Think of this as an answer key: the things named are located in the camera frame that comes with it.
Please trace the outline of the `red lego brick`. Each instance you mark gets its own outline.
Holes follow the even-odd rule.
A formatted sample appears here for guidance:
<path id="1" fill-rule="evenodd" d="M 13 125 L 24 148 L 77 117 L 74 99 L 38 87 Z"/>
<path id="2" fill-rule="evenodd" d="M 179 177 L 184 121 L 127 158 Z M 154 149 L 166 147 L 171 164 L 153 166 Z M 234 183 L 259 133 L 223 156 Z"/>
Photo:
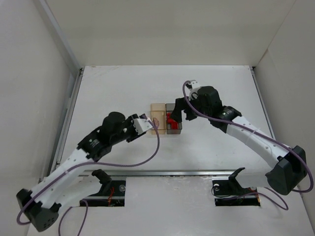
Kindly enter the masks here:
<path id="1" fill-rule="evenodd" d="M 171 117 L 171 113 L 167 113 L 166 114 L 166 123 L 172 125 L 173 122 L 174 122 L 174 120 Z"/>

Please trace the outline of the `red arched lego piece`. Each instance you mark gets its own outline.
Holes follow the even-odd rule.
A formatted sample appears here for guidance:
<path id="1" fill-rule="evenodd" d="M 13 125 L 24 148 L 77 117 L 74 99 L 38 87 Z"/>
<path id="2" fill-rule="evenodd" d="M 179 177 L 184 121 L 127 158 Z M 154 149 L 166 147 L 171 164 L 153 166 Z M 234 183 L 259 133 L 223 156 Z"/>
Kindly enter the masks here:
<path id="1" fill-rule="evenodd" d="M 170 129 L 171 130 L 177 130 L 179 127 L 179 124 L 176 121 L 170 122 Z"/>

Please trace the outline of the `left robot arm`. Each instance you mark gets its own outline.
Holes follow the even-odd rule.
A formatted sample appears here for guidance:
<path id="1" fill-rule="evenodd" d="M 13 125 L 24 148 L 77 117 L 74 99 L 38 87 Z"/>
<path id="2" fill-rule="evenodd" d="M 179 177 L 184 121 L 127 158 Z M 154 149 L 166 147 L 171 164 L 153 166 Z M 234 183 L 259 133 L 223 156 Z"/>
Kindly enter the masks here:
<path id="1" fill-rule="evenodd" d="M 23 225 L 20 216 L 24 214 L 28 223 L 39 232 L 47 230 L 65 206 L 65 191 L 88 166 L 109 154 L 114 145 L 123 141 L 130 143 L 152 128 L 152 121 L 145 114 L 126 118 L 119 112 L 109 113 L 102 125 L 85 136 L 67 160 L 45 180 L 30 190 L 22 188 L 18 191 L 16 198 L 20 212 L 17 223 Z"/>

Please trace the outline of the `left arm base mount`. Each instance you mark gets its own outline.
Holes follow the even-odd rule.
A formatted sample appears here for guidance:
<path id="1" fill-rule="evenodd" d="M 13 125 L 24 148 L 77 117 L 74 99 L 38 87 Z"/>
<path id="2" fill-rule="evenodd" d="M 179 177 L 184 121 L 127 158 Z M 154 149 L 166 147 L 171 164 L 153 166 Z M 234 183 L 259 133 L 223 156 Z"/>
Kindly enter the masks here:
<path id="1" fill-rule="evenodd" d="M 85 206 L 84 200 L 89 207 L 124 207 L 126 194 L 126 178 L 110 177 L 105 171 L 98 169 L 92 172 L 96 177 L 100 188 L 80 201 L 80 206 Z"/>

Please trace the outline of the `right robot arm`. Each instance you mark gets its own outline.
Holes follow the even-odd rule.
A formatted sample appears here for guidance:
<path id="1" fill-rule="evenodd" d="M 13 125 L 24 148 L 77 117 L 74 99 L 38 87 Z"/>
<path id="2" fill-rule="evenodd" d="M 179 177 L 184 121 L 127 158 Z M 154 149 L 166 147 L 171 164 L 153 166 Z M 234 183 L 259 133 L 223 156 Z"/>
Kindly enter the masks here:
<path id="1" fill-rule="evenodd" d="M 278 194 L 288 195 L 305 177 L 310 178 L 310 187 L 306 191 L 313 189 L 314 179 L 306 164 L 306 153 L 300 146 L 289 147 L 260 132 L 241 112 L 224 106 L 214 87 L 186 81 L 182 90 L 186 89 L 189 93 L 184 92 L 182 98 L 175 100 L 170 115 L 173 120 L 182 122 L 182 113 L 189 121 L 205 118 L 213 127 L 249 147 L 270 168 L 265 173 L 259 173 L 241 167 L 226 178 L 213 180 L 219 196 L 243 195 L 252 187 L 271 188 Z"/>

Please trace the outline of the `purple lego brick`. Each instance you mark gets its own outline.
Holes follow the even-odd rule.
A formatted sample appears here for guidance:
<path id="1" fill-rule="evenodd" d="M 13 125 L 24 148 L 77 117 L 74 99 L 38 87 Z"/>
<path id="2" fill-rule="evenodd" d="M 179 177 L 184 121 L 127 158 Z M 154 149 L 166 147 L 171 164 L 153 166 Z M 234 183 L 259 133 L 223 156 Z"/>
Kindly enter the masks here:
<path id="1" fill-rule="evenodd" d="M 153 118 L 153 123 L 154 123 L 156 128 L 159 127 L 159 120 L 157 118 Z"/>

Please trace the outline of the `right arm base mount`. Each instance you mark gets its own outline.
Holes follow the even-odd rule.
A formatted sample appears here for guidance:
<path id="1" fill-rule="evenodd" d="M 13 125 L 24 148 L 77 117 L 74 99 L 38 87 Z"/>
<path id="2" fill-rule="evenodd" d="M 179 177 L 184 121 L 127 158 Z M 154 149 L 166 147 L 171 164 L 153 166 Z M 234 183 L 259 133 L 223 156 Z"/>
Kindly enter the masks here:
<path id="1" fill-rule="evenodd" d="M 260 206 L 257 190 L 243 188 L 236 177 L 245 168 L 239 168 L 229 176 L 213 177 L 211 193 L 216 207 Z"/>

